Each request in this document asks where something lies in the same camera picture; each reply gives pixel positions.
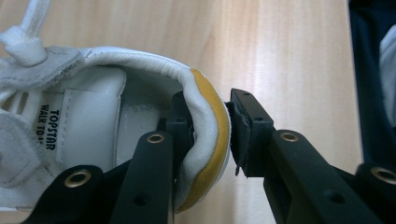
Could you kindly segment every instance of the white sneaker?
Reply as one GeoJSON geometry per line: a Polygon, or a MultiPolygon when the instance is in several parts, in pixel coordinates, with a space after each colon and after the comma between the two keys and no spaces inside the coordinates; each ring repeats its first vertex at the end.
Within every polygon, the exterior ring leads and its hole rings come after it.
{"type": "Polygon", "coordinates": [[[11,56],[0,61],[0,207],[33,208],[66,168],[93,164],[105,172],[128,161],[181,90],[195,143],[179,168],[175,208],[200,201],[223,173],[230,142],[227,110],[209,81],[131,49],[43,48],[37,33],[48,6],[31,1],[21,26],[0,34],[11,56]]]}

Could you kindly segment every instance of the dark cloth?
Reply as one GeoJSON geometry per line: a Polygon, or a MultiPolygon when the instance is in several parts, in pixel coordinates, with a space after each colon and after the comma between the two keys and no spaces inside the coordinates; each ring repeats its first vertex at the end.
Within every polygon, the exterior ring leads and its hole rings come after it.
{"type": "Polygon", "coordinates": [[[396,134],[385,112],[379,75],[379,46],[396,24],[396,1],[352,0],[349,13],[364,161],[396,166],[396,134]]]}

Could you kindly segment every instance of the white shoelace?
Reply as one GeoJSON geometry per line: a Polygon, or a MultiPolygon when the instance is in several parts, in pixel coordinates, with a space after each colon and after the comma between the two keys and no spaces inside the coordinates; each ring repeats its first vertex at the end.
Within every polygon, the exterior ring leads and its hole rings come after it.
{"type": "MultiPolygon", "coordinates": [[[[22,66],[34,66],[47,59],[47,53],[38,33],[46,19],[50,0],[31,0],[26,8],[20,26],[12,26],[0,33],[0,42],[5,45],[5,51],[22,66]]],[[[0,68],[7,66],[9,61],[0,59],[0,68]]],[[[16,90],[7,89],[0,93],[0,106],[16,90]]],[[[41,91],[30,91],[26,106],[21,115],[32,121],[35,119],[41,91]]]]}
{"type": "Polygon", "coordinates": [[[47,58],[40,38],[37,37],[46,18],[50,0],[31,0],[20,26],[12,26],[0,33],[5,51],[23,66],[34,66],[47,58]]]}

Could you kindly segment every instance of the metal ring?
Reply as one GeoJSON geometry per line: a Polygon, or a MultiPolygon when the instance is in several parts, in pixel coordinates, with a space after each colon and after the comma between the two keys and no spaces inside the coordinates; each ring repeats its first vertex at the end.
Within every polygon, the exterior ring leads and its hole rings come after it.
{"type": "Polygon", "coordinates": [[[68,188],[72,189],[72,188],[76,188],[76,187],[84,185],[90,179],[91,179],[91,172],[89,172],[88,170],[84,169],[84,170],[80,170],[80,171],[75,171],[73,174],[71,174],[70,176],[68,176],[66,178],[66,180],[64,181],[64,185],[67,186],[68,188]],[[82,175],[83,178],[79,179],[79,180],[74,180],[73,178],[78,175],[82,175]]]}
{"type": "Polygon", "coordinates": [[[148,142],[152,144],[161,143],[163,140],[165,140],[165,136],[159,133],[152,134],[148,137],[148,142]]]}
{"type": "Polygon", "coordinates": [[[376,178],[378,178],[384,182],[387,182],[391,185],[396,185],[396,174],[393,173],[392,171],[387,170],[382,167],[373,167],[371,169],[371,172],[376,178]]]}
{"type": "Polygon", "coordinates": [[[297,142],[300,138],[294,133],[282,133],[280,137],[288,142],[297,142]]]}

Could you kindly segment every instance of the wooden table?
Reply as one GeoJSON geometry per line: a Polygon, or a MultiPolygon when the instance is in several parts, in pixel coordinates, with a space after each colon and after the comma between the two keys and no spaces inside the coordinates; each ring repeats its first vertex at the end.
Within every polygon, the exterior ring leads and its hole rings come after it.
{"type": "MultiPolygon", "coordinates": [[[[25,6],[1,1],[0,29],[25,6]]],[[[46,46],[118,46],[197,67],[224,101],[231,88],[253,93],[277,129],[304,134],[330,164],[354,172],[361,162],[346,0],[54,1],[40,36],[46,46]]],[[[230,160],[176,223],[273,223],[262,178],[234,169],[230,160]]]]}

